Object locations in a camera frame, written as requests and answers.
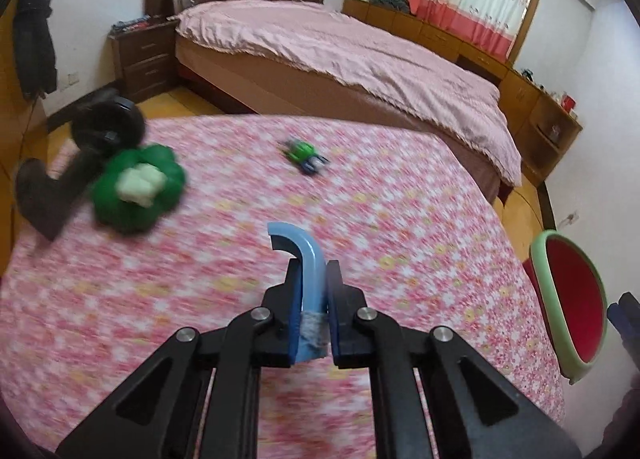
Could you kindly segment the red bin with green rim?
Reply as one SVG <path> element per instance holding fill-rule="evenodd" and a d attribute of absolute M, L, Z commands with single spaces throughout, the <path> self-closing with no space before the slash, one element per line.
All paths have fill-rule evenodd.
<path fill-rule="evenodd" d="M 606 335 L 608 301 L 600 274 L 584 250 L 559 231 L 539 234 L 523 267 L 561 373 L 575 384 L 593 367 Z"/>

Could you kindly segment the wooden cabinet desk unit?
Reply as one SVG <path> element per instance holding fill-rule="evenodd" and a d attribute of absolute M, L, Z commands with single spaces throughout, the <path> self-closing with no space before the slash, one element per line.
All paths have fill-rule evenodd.
<path fill-rule="evenodd" d="M 343 0 L 342 13 L 415 42 L 495 84 L 499 108 L 523 158 L 524 174 L 541 185 L 582 131 L 574 115 L 549 93 L 505 63 L 444 30 L 395 9 L 364 0 Z"/>

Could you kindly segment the small green toy car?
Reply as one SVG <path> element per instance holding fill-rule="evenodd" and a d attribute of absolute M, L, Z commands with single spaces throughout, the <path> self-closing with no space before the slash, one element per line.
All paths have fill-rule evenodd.
<path fill-rule="evenodd" d="M 317 175 L 329 164 L 329 160 L 306 141 L 290 138 L 282 141 L 280 146 L 285 158 L 305 175 Z"/>

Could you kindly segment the wooden wardrobe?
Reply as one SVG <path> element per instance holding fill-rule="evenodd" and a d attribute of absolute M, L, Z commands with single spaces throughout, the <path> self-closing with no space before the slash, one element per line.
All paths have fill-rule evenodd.
<path fill-rule="evenodd" d="M 39 98 L 23 96 L 13 47 L 17 0 L 11 0 L 1 16 L 1 272 L 11 260 L 22 218 L 14 199 L 14 172 L 29 158 L 47 161 L 47 115 Z"/>

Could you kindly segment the brown bed base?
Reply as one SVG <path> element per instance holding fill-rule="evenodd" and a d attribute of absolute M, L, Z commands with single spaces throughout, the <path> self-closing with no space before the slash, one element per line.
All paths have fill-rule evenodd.
<path fill-rule="evenodd" d="M 264 57 L 216 52 L 180 35 L 176 58 L 183 84 L 224 113 L 315 116 L 433 134 L 454 153 L 488 201 L 506 201 L 513 190 L 487 156 L 446 130 L 325 75 Z"/>

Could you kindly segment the dark wooden nightstand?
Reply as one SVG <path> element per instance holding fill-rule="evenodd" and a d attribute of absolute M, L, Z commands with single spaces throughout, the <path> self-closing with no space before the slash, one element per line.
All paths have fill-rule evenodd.
<path fill-rule="evenodd" d="M 142 102 L 176 86 L 177 24 L 177 20 L 155 21 L 142 29 L 108 36 L 122 96 Z"/>

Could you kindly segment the black hanging jacket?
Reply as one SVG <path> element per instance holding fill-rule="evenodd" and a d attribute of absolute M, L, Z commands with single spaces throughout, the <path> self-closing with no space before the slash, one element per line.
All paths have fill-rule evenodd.
<path fill-rule="evenodd" d="M 26 100 L 52 94 L 58 87 L 55 50 L 48 19 L 51 0 L 17 0 L 13 19 L 15 69 Z"/>

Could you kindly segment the pink bed quilt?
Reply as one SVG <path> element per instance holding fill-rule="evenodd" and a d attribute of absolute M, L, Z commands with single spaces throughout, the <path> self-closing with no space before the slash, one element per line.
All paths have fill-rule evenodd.
<path fill-rule="evenodd" d="M 487 156 L 505 182 L 521 184 L 498 87 L 416 43 L 314 3 L 226 0 L 177 18 L 177 36 L 198 46 L 322 74 L 431 122 Z"/>

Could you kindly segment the black suction mount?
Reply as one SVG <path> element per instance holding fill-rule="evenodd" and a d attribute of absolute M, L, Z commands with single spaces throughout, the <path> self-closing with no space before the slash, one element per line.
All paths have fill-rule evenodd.
<path fill-rule="evenodd" d="M 107 92 L 80 108 L 70 121 L 70 135 L 77 152 L 58 177 L 51 177 L 46 164 L 35 158 L 21 162 L 14 175 L 17 210 L 49 241 L 62 233 L 75 203 L 107 162 L 140 145 L 145 119 L 134 102 Z"/>

